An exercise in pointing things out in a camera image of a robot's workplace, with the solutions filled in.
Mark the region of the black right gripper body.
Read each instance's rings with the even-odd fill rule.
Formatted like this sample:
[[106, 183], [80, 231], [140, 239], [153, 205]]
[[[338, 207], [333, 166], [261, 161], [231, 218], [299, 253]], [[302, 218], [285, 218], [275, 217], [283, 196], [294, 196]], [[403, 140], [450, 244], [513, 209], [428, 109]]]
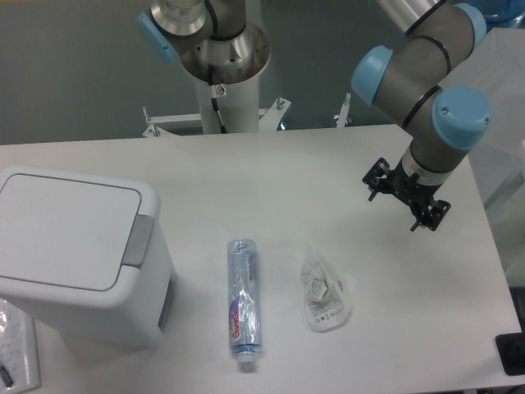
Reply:
[[410, 208], [420, 227], [429, 230], [438, 228], [451, 207], [448, 201], [434, 198], [442, 184], [424, 185], [422, 176], [416, 172], [409, 175], [402, 161], [392, 169], [384, 158], [379, 158], [363, 177], [363, 183], [378, 194], [393, 195]]

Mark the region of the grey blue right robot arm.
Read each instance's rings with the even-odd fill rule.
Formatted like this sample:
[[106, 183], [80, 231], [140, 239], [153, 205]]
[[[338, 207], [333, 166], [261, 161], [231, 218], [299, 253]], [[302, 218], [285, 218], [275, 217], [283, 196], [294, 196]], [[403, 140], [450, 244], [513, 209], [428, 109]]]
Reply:
[[392, 195], [409, 207], [414, 228], [435, 231], [450, 211], [436, 199], [454, 169], [491, 125], [488, 97], [464, 85], [440, 83], [486, 37], [473, 5], [448, 1], [380, 1], [408, 42], [395, 52], [371, 49], [356, 66], [353, 91], [411, 136], [395, 166], [379, 158], [363, 177], [372, 196]]

